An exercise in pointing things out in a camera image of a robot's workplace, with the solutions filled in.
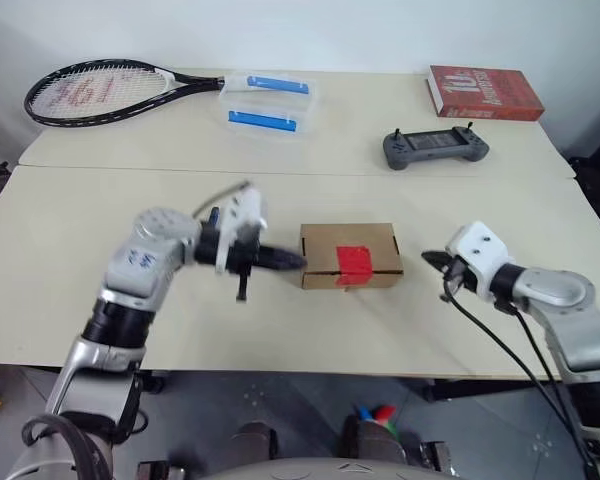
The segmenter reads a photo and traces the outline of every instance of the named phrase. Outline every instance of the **game controller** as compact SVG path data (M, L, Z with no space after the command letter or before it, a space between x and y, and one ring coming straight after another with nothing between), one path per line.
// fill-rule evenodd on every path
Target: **game controller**
M404 170L410 163L437 158L462 157L470 162L482 160L489 145L466 127L433 132L401 133L400 129L384 138L382 148L393 170Z

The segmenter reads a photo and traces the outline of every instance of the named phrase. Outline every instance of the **cardboard box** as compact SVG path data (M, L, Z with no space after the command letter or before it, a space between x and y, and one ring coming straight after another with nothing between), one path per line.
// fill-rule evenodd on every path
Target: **cardboard box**
M300 227L307 266L302 288L386 288L403 275L390 223Z

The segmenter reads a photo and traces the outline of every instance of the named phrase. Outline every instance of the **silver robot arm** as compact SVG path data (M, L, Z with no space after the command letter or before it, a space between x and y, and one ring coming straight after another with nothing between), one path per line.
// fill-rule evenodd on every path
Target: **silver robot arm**
M140 214L109 262L93 315L73 342L45 414L25 425L27 448L7 479L113 478L111 449L134 428L145 341L175 272L215 265L240 276L237 299L245 300L252 266L304 266L299 255L260 245L265 226L260 193L251 187L209 222L166 208Z
M461 228L445 252L423 257L456 290L464 286L496 307L514 304L544 328L582 437L600 455L600 311L593 284L573 272L515 265L504 243L480 222Z

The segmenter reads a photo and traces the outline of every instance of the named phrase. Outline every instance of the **controller screen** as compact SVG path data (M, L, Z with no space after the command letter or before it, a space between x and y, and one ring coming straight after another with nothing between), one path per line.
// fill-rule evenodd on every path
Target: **controller screen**
M455 147L466 145L467 142L456 137L451 132L431 132L405 135L414 150L429 150L432 148Z

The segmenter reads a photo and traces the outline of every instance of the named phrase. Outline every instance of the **red book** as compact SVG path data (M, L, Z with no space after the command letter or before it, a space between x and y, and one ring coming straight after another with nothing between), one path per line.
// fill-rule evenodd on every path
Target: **red book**
M439 117L533 121L544 112L519 70L431 65L427 82Z

